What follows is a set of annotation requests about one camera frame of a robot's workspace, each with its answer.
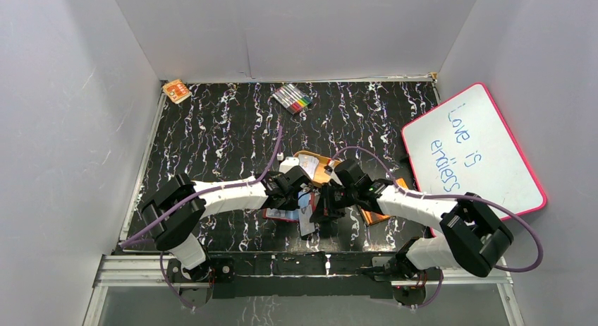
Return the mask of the red leather card holder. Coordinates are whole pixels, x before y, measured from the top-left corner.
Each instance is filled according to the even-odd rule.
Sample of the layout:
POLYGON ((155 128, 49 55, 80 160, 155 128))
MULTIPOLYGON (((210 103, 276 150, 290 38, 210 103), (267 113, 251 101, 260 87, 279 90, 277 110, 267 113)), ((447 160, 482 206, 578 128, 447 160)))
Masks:
MULTIPOLYGON (((314 193, 314 195, 315 195, 315 201, 314 201, 314 209, 315 209, 316 205, 317 205, 317 200, 319 199, 319 195, 317 193, 314 193)), ((279 209, 267 208, 267 209, 263 210, 262 216, 265 219, 281 220, 281 221, 285 221, 285 222, 299 222, 298 209, 296 209, 296 210, 279 210, 279 209)))

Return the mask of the yellow oval tray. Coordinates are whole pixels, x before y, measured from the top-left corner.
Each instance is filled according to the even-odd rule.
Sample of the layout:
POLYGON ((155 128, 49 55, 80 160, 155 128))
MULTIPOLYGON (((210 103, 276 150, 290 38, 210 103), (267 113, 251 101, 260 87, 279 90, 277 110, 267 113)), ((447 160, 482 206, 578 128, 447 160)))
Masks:
POLYGON ((300 150, 293 155, 298 158, 299 165, 306 171, 307 175, 312 179, 312 183, 315 187, 321 188, 324 184, 333 180, 336 184, 340 185, 341 181, 338 179, 334 171, 328 171, 327 167, 330 166, 332 169, 339 164, 338 160, 335 160, 331 164, 331 158, 318 155, 315 152, 307 150, 300 150))

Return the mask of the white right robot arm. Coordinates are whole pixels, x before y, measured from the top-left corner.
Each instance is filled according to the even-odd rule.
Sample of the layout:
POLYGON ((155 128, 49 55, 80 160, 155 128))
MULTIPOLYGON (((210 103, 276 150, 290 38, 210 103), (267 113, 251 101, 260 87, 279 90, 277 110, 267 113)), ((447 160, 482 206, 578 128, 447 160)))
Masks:
POLYGON ((474 193, 464 198, 435 200, 388 179, 371 179, 354 159, 327 167, 329 182, 320 189, 310 218, 323 223, 341 217, 347 207, 402 217, 439 231, 434 237, 414 237, 384 265, 366 274, 416 279, 429 268, 461 268, 486 277, 513 243, 514 237, 493 210, 474 193))

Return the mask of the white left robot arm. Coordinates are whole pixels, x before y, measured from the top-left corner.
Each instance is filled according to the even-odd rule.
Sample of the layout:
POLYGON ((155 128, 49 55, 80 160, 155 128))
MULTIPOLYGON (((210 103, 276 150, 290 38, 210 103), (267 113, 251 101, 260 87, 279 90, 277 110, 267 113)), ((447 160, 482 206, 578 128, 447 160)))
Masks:
POLYGON ((299 166, 285 173, 268 171, 258 179, 208 183, 199 191, 187 174, 180 174, 147 199, 140 214, 155 248, 172 254, 189 278, 202 281, 211 263, 193 229, 203 217, 234 210, 294 210, 299 192, 310 183, 299 166))

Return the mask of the silver VIP card stack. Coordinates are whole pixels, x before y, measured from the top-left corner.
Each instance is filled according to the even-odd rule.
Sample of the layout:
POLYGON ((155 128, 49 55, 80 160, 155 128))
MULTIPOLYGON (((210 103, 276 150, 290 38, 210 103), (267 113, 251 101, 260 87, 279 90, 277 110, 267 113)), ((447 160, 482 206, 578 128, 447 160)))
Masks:
POLYGON ((314 155, 299 154, 297 156, 299 165, 305 170, 307 175, 315 180, 318 177, 318 169, 321 162, 318 157, 314 155))

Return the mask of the small orange card box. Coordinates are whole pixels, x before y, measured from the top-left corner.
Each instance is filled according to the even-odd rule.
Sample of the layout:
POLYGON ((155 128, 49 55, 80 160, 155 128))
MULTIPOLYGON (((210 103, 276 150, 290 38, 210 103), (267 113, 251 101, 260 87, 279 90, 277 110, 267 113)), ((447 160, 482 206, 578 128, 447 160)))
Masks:
POLYGON ((162 90, 174 104, 180 104, 191 96, 191 91, 181 79, 165 83, 162 90))

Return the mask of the orange paperback book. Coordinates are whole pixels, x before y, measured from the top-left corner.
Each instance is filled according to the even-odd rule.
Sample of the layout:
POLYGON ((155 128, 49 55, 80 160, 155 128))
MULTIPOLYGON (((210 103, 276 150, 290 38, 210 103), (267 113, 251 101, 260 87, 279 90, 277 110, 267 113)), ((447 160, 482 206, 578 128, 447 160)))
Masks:
POLYGON ((388 179, 371 180, 370 178, 366 178, 365 182, 358 187, 358 201, 356 207, 367 226, 391 218, 390 214, 383 213, 377 200, 381 198, 382 193, 387 188, 391 191, 395 191, 397 186, 401 189, 406 189, 406 184, 403 179, 398 179, 392 183, 388 179))

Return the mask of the pack of coloured markers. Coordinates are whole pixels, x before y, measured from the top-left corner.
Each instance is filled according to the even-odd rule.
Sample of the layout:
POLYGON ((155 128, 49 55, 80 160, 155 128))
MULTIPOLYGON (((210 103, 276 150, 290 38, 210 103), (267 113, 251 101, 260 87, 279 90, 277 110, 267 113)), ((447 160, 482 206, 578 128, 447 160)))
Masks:
POLYGON ((276 89, 272 97, 292 115, 300 113, 312 104, 309 96, 290 83, 276 89))

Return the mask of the pink framed whiteboard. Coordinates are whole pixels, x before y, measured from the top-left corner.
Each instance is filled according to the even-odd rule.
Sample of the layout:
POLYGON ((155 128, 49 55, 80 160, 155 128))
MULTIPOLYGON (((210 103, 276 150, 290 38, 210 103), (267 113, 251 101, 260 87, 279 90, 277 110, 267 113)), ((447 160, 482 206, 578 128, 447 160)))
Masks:
POLYGON ((420 191, 475 193, 521 215, 547 196, 487 87, 475 83, 401 131, 420 191))

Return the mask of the black aluminium base frame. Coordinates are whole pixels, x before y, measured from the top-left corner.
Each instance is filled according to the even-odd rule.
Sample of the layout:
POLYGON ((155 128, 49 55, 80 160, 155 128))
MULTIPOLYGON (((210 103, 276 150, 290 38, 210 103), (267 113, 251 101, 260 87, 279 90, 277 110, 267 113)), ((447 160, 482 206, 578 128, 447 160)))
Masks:
POLYGON ((196 296, 369 296, 416 305, 449 285, 510 284, 510 274, 492 270, 476 277, 465 270, 425 270, 404 278, 384 274, 390 252, 216 252, 209 274, 191 279, 171 255, 108 255, 95 278, 99 287, 169 287, 195 306, 196 296))

